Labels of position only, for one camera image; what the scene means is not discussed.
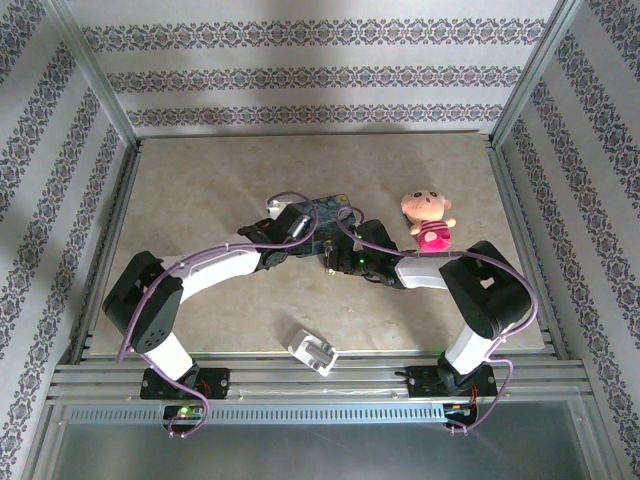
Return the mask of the circuit board with green light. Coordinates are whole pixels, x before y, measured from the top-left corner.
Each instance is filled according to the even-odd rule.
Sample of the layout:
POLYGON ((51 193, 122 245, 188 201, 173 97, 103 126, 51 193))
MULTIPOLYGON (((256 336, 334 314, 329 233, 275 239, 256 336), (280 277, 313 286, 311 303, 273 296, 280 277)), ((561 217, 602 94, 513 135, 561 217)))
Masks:
POLYGON ((204 409, 199 405, 167 405, 164 407, 164 421, 198 421, 204 416, 204 409))

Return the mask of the aluminium mounting rail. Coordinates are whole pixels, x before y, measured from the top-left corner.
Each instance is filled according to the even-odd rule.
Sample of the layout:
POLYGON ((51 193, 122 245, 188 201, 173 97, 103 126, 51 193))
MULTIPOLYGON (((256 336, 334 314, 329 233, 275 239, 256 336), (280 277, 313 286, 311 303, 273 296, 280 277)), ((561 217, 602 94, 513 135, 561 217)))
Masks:
MULTIPOLYGON (((564 399, 591 395, 588 375, 579 360, 552 355, 515 355, 514 372, 505 391, 508 400, 564 399)), ((203 367, 227 368, 231 403, 407 402, 407 384, 398 373, 407 366, 432 366, 434 357, 343 356, 323 377, 294 358, 211 358, 203 367)), ((90 359, 54 370, 46 394, 50 403, 139 403, 145 364, 127 360, 117 364, 90 359)))

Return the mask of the grey metal panel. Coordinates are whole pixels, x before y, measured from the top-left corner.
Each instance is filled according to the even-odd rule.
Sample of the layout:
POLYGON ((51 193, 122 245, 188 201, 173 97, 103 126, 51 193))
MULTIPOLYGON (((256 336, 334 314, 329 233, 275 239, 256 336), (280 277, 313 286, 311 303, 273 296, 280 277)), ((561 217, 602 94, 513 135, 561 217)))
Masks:
POLYGON ((230 405, 173 439, 142 405, 68 405, 47 417, 23 480, 625 480, 583 399, 500 405, 467 434, 423 406, 322 408, 294 422, 273 405, 230 405))

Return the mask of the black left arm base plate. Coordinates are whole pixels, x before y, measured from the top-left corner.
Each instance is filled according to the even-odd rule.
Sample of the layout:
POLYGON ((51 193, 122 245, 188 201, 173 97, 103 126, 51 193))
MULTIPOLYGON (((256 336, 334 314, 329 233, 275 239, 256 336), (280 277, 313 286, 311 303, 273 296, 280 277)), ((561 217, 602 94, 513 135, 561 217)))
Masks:
MULTIPOLYGON (((223 400, 230 385, 230 370, 226 368, 192 368, 179 383, 199 392, 208 400, 223 400)), ((193 395, 172 386, 152 368, 147 368, 142 377, 140 398, 143 400, 191 399, 193 395)))

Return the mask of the pink plush doll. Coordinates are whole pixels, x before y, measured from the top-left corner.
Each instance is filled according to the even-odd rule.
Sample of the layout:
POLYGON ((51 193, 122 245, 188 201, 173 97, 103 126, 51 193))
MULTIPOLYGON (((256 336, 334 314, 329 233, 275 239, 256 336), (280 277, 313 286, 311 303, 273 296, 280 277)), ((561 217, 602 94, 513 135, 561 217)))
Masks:
POLYGON ((400 207, 410 223, 410 235, 423 253, 442 253, 450 248, 451 229, 457 221, 447 216, 449 199, 436 191, 418 190, 405 195, 400 207))

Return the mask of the aluminium side rail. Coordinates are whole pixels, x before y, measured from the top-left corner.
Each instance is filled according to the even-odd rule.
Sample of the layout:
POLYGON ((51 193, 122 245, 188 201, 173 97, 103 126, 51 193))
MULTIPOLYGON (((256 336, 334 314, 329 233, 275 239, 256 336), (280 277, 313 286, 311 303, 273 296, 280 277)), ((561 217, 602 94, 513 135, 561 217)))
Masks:
POLYGON ((143 142, 138 141, 134 146, 127 147, 124 152, 120 170, 114 183, 111 203, 85 284, 84 304, 81 307, 76 326, 70 335, 69 348, 64 358, 66 364, 77 364, 82 360, 86 341, 99 317, 142 146, 143 142))
POLYGON ((528 224, 509 175, 508 167, 501 152, 494 148, 490 142, 487 143, 486 150, 523 272, 539 297, 538 323, 542 330, 549 333, 555 356, 560 360, 567 360, 570 355, 567 353, 562 339, 555 311, 539 267, 531 236, 529 235, 528 224))

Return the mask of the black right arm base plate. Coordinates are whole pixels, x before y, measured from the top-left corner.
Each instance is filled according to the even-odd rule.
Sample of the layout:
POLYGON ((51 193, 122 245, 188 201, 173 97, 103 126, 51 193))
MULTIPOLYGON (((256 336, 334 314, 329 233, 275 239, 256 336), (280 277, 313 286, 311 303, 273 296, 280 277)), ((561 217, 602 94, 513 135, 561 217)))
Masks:
POLYGON ((495 397, 498 393, 494 371, 483 364, 471 373, 454 374, 435 365, 408 366, 404 369, 410 398, 495 397))

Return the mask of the starry night tin box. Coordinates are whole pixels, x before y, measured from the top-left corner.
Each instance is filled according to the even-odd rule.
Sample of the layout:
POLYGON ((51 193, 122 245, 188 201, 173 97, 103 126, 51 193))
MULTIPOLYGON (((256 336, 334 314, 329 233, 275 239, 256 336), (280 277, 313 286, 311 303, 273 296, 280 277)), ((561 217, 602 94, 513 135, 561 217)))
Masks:
MULTIPOLYGON (((316 206, 318 213, 318 224, 309 240, 327 241, 333 239, 336 235, 341 235, 342 231, 336 222, 337 218, 347 228, 355 226, 354 217, 350 210, 350 199, 346 194, 317 198, 313 200, 313 204, 316 206)), ((304 244, 296 247, 292 254, 298 258, 309 257, 304 255, 304 244)))

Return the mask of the aluminium frame post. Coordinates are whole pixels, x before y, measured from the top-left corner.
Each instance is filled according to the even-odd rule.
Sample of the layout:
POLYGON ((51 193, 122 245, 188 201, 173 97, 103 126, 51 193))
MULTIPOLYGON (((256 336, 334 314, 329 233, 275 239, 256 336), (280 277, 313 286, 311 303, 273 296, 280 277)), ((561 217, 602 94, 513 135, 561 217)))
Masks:
POLYGON ((120 138, 127 146, 138 147, 139 138, 66 0, 41 2, 120 138))
POLYGON ((526 106, 532 91, 544 74, 561 39, 585 3, 586 0, 557 1, 539 42, 527 60, 513 92, 488 136, 487 146, 490 149, 495 150, 504 143, 518 116, 526 106))

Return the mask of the white plastic holder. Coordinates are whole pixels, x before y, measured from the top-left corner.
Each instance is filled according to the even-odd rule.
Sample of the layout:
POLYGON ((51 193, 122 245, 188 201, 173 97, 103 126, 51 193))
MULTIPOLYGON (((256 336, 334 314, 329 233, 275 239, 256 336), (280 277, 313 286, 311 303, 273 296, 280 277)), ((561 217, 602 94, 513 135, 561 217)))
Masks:
POLYGON ((287 351, 323 377, 329 375, 339 357, 333 345, 305 329, 300 329, 294 334, 287 351))

